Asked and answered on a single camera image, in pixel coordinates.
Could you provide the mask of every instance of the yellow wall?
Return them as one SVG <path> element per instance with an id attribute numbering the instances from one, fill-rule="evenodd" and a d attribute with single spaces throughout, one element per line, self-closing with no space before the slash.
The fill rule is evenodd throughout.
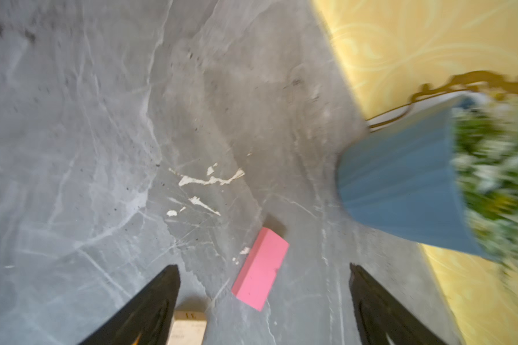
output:
<path id="1" fill-rule="evenodd" d="M 423 83 L 518 76 L 518 0 L 313 0 L 367 119 Z"/>
<path id="2" fill-rule="evenodd" d="M 420 85 L 495 71 L 518 78 L 518 0 L 313 0 L 367 119 Z M 518 344 L 518 300 L 494 264 L 423 246 L 468 345 Z M 518 275 L 510 280 L 518 298 Z"/>

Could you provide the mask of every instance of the gray marble floor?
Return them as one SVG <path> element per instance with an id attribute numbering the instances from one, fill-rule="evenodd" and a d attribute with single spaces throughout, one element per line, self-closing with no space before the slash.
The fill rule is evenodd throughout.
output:
<path id="1" fill-rule="evenodd" d="M 350 262 L 459 343 L 417 245 L 340 207 L 366 133 L 307 1 L 0 0 L 0 344 L 76 344 L 168 264 L 205 344 L 359 344 Z M 230 289 L 262 224 L 259 313 Z"/>

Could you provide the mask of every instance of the pink eraser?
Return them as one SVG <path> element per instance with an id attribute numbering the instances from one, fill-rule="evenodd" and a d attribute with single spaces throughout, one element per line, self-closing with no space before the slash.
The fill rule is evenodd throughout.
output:
<path id="1" fill-rule="evenodd" d="M 264 227 L 259 231 L 259 236 L 232 287 L 232 293 L 238 300 L 258 311 L 263 309 L 289 246 L 288 242 L 271 229 Z"/>

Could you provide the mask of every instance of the wooden object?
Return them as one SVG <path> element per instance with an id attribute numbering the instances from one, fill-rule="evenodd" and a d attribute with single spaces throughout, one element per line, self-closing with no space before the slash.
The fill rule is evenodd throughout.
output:
<path id="1" fill-rule="evenodd" d="M 167 345 L 201 345 L 207 319 L 197 311 L 175 311 Z"/>

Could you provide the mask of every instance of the blue flower pot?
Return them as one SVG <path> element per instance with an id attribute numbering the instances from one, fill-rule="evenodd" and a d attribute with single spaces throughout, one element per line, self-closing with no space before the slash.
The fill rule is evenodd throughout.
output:
<path id="1" fill-rule="evenodd" d="M 347 149 L 338 166 L 338 191 L 360 223 L 487 258 L 466 224 L 451 164 L 451 109 L 461 99 L 409 115 Z"/>

